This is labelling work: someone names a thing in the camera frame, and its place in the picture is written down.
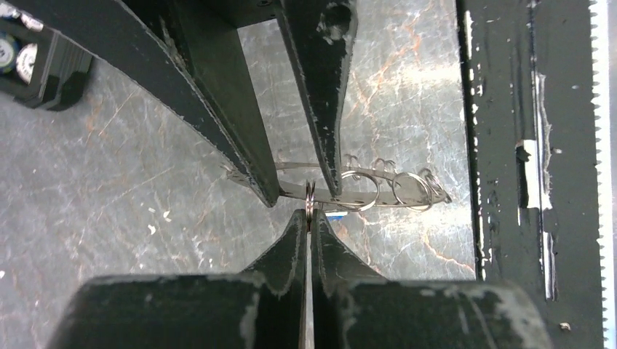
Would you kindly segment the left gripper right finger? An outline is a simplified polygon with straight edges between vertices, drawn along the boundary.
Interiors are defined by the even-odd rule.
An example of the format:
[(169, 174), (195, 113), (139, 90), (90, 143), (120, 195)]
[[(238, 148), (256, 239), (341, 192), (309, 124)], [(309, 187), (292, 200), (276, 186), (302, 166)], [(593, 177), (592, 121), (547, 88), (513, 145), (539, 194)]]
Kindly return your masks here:
[(317, 348), (551, 348), (531, 299), (508, 283), (389, 280), (311, 219)]

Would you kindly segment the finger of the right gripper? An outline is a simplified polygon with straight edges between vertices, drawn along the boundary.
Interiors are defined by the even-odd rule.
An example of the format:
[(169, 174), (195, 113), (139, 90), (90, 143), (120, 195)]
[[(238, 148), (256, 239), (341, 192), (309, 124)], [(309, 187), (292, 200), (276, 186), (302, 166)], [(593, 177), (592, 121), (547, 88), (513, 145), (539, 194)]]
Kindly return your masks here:
[(342, 192), (340, 130), (353, 47), (356, 1), (278, 1), (276, 20), (287, 50), (322, 174)]
[(16, 1), (204, 137), (268, 207), (279, 181), (237, 29), (206, 1)]

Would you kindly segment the large metal disc keyring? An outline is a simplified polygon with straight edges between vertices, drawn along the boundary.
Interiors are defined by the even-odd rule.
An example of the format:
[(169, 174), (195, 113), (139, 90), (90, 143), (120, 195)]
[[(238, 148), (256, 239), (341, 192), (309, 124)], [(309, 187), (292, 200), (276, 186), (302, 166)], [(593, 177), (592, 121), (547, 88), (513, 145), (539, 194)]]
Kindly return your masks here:
[(392, 160), (378, 158), (369, 167), (362, 167), (357, 157), (345, 155), (341, 177), (355, 183), (367, 182), (368, 189), (343, 191), (334, 196), (314, 182), (305, 185), (282, 180), (280, 194), (285, 198), (311, 200), (329, 216), (344, 216), (348, 212), (363, 212), (372, 208), (402, 208), (412, 212), (426, 212), (437, 204), (453, 200), (438, 178), (428, 168), (418, 173), (398, 172)]

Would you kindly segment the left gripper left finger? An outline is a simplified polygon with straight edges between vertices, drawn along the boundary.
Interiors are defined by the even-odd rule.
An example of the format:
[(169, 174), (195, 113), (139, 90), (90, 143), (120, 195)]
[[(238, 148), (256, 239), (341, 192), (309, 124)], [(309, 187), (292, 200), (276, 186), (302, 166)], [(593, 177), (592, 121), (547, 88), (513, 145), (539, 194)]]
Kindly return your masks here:
[(99, 276), (74, 294), (50, 348), (303, 348), (307, 218), (238, 273)]

